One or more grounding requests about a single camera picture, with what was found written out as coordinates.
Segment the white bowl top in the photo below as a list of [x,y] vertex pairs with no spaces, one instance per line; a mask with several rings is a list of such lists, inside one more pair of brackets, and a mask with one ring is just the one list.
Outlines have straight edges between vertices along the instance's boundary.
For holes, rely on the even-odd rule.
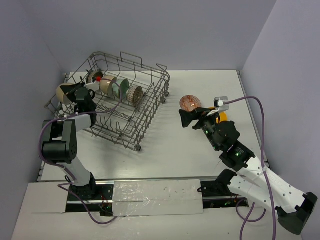
[[73,86],[73,84],[69,83],[69,82],[60,84],[56,89],[56,96],[57,96],[60,103],[62,103],[64,105],[70,105],[72,103],[72,101],[69,100],[69,98],[65,95],[65,93],[63,92],[63,90],[61,88],[61,87],[65,87],[65,86]]

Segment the red blue patterned bowl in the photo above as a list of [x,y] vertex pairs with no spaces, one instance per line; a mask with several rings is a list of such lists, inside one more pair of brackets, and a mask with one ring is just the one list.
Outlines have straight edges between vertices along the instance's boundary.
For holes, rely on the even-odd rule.
[[194,95],[185,95],[179,101],[180,108],[187,112],[192,112],[201,107],[201,101]]

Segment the brown ribbed bowl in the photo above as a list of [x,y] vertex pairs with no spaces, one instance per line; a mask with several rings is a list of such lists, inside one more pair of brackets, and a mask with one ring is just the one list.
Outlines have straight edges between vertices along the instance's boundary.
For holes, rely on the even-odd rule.
[[104,74],[101,71],[91,71],[88,73],[88,76],[86,78],[86,83],[90,84],[94,78],[96,78],[96,77],[102,78],[103,76],[104,76]]

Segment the yellow bowl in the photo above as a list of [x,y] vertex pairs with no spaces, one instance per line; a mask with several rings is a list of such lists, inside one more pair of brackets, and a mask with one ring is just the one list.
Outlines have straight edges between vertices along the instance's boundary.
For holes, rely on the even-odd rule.
[[212,115],[215,117],[215,122],[217,124],[228,120],[227,114],[225,112],[218,112],[215,107],[210,107],[209,109],[213,112]]

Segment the plain white bowl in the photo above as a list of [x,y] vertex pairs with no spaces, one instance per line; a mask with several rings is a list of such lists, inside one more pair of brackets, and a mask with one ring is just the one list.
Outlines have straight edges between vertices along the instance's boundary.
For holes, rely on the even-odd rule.
[[117,81],[117,78],[112,75],[104,75],[99,82],[100,91],[106,95],[113,92],[113,83]]

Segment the teal glazed bowl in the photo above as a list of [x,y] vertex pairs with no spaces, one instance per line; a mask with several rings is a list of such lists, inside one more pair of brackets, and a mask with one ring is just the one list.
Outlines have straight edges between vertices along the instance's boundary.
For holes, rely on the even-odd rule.
[[127,78],[117,79],[112,85],[112,92],[118,99],[124,100],[127,97],[127,91],[130,88],[130,83]]

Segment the patterned mosaic bowl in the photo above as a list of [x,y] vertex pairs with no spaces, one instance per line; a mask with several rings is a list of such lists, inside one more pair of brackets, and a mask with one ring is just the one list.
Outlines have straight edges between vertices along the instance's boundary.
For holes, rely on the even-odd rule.
[[132,86],[126,93],[127,101],[134,107],[137,107],[143,98],[143,88],[141,86]]

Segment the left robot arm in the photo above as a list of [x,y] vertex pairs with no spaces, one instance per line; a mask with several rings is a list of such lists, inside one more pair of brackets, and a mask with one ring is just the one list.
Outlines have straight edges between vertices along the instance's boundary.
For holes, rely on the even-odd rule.
[[93,174],[77,157],[77,132],[96,123],[95,93],[83,83],[62,85],[61,90],[75,104],[74,116],[43,122],[39,140],[40,157],[65,173],[73,193],[90,200],[97,195],[98,187]]

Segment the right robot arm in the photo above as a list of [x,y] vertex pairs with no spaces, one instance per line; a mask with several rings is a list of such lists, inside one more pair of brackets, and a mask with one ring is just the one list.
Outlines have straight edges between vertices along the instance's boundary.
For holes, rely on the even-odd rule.
[[275,213],[275,219],[288,232],[300,235],[316,206],[318,198],[312,192],[296,189],[267,166],[256,154],[239,141],[240,133],[233,121],[221,121],[220,115],[210,115],[209,108],[198,107],[191,112],[179,110],[181,124],[187,128],[196,121],[194,130],[202,130],[226,169],[213,183],[198,189],[223,196],[235,194]]

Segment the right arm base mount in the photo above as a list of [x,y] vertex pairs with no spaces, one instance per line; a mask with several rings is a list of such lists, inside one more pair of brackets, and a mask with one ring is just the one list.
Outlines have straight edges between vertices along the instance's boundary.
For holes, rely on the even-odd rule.
[[202,195],[204,209],[235,208],[237,204],[239,207],[249,206],[246,198],[232,193],[228,188],[235,176],[235,172],[225,169],[215,180],[200,181],[197,191]]

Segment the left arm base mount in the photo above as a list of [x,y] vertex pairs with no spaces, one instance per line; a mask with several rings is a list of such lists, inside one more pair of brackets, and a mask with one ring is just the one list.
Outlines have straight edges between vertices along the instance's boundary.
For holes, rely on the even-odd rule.
[[108,183],[97,184],[95,178],[92,176],[87,185],[71,185],[68,190],[76,194],[83,201],[112,200],[114,185]]

